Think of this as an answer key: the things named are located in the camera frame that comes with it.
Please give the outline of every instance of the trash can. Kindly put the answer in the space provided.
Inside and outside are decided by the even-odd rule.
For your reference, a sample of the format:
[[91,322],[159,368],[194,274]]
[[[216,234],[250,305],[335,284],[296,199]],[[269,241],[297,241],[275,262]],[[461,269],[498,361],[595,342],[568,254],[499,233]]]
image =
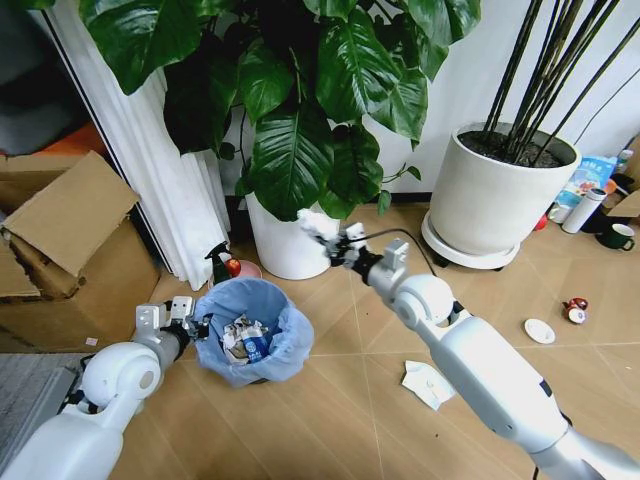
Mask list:
[[[195,342],[201,367],[222,375],[232,386],[258,380],[285,381],[300,370],[313,345],[313,327],[286,294],[273,283],[240,277],[216,285],[196,303],[196,320],[212,314],[209,337]],[[232,365],[220,339],[224,327],[245,314],[267,327],[269,353],[262,360]]]

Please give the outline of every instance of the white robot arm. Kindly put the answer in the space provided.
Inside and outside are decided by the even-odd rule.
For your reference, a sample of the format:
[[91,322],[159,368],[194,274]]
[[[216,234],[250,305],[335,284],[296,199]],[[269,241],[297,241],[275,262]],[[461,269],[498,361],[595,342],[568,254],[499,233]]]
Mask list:
[[299,214],[332,266],[354,270],[375,289],[490,430],[522,447],[554,479],[640,478],[640,464],[625,452],[569,425],[544,378],[489,323],[467,312],[444,280],[408,275],[406,242],[395,239],[384,255],[375,255],[362,224],[331,236],[317,227],[317,215]]
[[2,480],[108,478],[122,434],[144,400],[191,339],[208,335],[208,324],[195,323],[193,309],[191,297],[174,297],[168,319],[164,304],[138,306],[133,340],[96,353],[82,375],[84,398],[42,424]]

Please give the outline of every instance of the cardboard box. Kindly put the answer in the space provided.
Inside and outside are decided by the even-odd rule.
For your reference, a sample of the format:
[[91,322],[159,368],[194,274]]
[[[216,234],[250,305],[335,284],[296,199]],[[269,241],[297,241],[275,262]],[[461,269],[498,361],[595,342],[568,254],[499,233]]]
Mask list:
[[0,280],[0,351],[15,351],[16,342],[61,352],[126,341],[135,307],[157,283],[127,218],[136,194],[96,153],[67,160],[69,170],[3,223],[11,248],[0,250],[0,269],[10,272]]
[[84,155],[0,155],[0,211],[9,215]]
[[635,180],[632,185],[633,193],[615,203],[616,197],[609,200],[607,208],[609,217],[634,218],[640,215],[640,135],[635,137],[628,147],[634,154],[629,159],[629,164],[624,174]]

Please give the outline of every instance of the white plant pot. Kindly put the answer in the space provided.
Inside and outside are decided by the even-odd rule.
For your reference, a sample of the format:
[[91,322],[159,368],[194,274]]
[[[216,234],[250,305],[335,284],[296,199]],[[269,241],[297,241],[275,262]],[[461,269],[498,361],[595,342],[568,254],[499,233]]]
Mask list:
[[[253,193],[245,198],[258,256],[269,273],[286,280],[304,280],[329,268],[324,247],[304,233],[297,221],[281,222],[260,204]],[[312,210],[322,212],[317,205]],[[329,220],[335,224],[337,233],[340,220]]]
[[[442,240],[472,255],[492,255],[519,245],[582,158],[573,145],[555,139],[548,150],[565,163],[562,167],[528,168],[492,160],[469,150],[458,139],[458,135],[482,127],[482,123],[474,123],[451,135],[429,213]],[[496,131],[508,133],[510,127],[499,123]],[[548,137],[537,132],[533,141],[542,145]]]

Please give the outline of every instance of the white cloth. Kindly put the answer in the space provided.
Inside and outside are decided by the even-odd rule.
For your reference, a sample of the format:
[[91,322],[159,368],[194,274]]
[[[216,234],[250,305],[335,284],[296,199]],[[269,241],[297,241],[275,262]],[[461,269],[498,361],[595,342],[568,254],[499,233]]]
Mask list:
[[434,410],[456,394],[451,384],[431,365],[407,360],[402,385]]
[[153,73],[127,96],[78,16],[74,0],[43,14],[121,175],[140,195],[140,209],[167,267],[197,290],[211,275],[204,256],[227,240],[229,217],[211,152],[185,154],[167,133],[166,83]]

